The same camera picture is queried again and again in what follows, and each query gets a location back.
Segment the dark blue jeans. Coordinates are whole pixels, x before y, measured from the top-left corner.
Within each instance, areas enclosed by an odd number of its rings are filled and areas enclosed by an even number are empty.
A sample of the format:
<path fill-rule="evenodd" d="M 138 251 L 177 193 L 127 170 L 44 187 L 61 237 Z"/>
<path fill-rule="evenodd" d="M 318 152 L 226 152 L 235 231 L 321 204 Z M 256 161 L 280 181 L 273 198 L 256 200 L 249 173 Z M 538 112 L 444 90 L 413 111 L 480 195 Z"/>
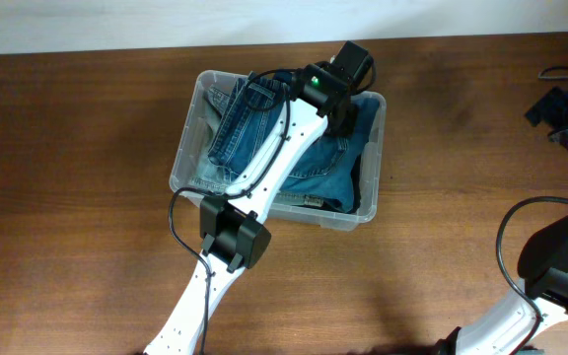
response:
<path fill-rule="evenodd" d="M 278 73 L 272 79 L 262 77 L 252 84 L 261 86 L 266 80 L 272 83 L 278 82 L 282 85 L 276 92 L 277 98 L 281 89 L 290 84 L 291 75 L 289 73 Z M 333 210 L 339 213 L 348 213 L 352 208 L 353 186 L 350 176 L 351 170 L 356 158 L 361 155 L 365 145 L 368 143 L 371 128 L 380 107 L 378 101 L 370 98 L 357 99 L 354 100 L 353 103 L 358 107 L 354 131 L 349 136 L 337 137 L 341 144 L 347 145 L 347 150 L 328 175 L 320 178 L 312 177 L 310 179 L 311 182 L 320 181 L 321 188 L 329 195 L 329 199 L 323 206 L 317 208 Z"/>

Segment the light blue jeans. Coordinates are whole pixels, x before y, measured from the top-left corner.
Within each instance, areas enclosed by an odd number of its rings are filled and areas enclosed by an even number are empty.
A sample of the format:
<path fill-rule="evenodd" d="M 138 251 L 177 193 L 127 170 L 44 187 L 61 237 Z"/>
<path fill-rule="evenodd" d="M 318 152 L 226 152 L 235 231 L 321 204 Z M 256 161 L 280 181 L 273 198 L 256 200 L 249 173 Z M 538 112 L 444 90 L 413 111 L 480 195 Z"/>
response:
<path fill-rule="evenodd" d="M 199 189 L 223 193 L 245 170 L 273 129 L 283 105 L 274 106 L 282 86 L 266 80 L 245 90 L 239 79 L 231 91 L 212 85 L 203 93 L 204 119 L 208 128 L 201 145 L 195 173 L 189 183 Z M 323 136 L 314 142 L 291 170 L 274 201 L 285 205 L 321 207 L 329 195 L 321 182 L 311 178 L 328 175 L 347 150 L 337 137 Z"/>

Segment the clear plastic storage bin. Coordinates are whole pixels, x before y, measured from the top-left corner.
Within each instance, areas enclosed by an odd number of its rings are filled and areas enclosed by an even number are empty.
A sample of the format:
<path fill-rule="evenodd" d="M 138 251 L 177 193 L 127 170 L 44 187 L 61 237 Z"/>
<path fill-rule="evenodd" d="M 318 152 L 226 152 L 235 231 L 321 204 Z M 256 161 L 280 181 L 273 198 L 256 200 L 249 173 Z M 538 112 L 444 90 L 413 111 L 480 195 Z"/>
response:
<path fill-rule="evenodd" d="M 209 109 L 203 99 L 203 93 L 212 85 L 229 92 L 241 77 L 240 74 L 206 70 L 196 78 L 186 122 L 182 129 L 175 162 L 170 174 L 169 185 L 171 190 L 177 190 L 190 184 L 190 179 L 197 169 L 200 153 L 205 147 L 206 130 L 208 129 L 206 116 Z M 268 214 L 270 219 L 319 225 L 327 229 L 349 232 L 358 225 L 371 221 L 376 216 L 387 103 L 385 98 L 376 92 L 366 91 L 359 97 L 361 99 L 374 99 L 380 103 L 368 143 L 361 153 L 358 182 L 359 192 L 361 193 L 359 208 L 348 214 L 274 202 Z"/>

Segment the black garment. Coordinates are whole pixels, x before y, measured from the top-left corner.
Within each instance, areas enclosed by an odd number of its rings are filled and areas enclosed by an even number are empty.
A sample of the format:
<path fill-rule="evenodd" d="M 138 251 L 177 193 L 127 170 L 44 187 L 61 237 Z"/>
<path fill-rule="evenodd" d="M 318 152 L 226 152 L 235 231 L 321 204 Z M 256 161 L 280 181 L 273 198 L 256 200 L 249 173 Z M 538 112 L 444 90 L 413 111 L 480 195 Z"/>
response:
<path fill-rule="evenodd" d="M 359 155 L 356 158 L 350 174 L 353 186 L 353 202 L 352 202 L 352 208 L 348 211 L 349 214 L 356 213 L 361 205 L 360 174 L 361 174 L 361 155 Z"/>

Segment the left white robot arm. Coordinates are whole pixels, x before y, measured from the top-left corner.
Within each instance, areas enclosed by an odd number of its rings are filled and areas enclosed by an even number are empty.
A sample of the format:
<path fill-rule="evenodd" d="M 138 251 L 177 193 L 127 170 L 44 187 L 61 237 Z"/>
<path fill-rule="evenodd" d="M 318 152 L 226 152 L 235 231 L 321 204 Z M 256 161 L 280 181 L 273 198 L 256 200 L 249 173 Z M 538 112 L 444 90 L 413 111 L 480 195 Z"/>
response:
<path fill-rule="evenodd" d="M 145 347 L 147 354 L 203 353 L 209 320 L 231 285 L 255 266 L 271 235 L 264 222 L 287 175 L 314 142 L 352 118 L 366 64 L 310 64 L 292 70 L 290 87 L 278 87 L 280 110 L 257 154 L 224 192 L 207 191 L 200 203 L 200 250 L 183 294 L 166 324 Z"/>

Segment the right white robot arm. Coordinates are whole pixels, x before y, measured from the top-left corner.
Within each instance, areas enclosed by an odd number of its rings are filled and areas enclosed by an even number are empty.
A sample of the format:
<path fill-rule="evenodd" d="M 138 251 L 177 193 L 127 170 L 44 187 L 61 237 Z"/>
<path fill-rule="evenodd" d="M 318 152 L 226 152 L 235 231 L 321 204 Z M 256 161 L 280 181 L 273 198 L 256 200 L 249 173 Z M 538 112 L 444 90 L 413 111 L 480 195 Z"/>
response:
<path fill-rule="evenodd" d="M 542 70 L 538 79 L 568 81 L 568 66 Z M 531 125 L 550 127 L 548 138 L 568 151 L 568 91 L 553 87 L 526 113 Z M 529 343 L 568 320 L 568 215 L 534 233 L 520 253 L 519 277 L 505 266 L 502 242 L 507 224 L 521 208 L 538 203 L 568 206 L 568 198 L 538 196 L 520 201 L 504 216 L 495 241 L 496 260 L 510 290 L 476 322 L 437 341 L 435 354 L 532 354 Z"/>

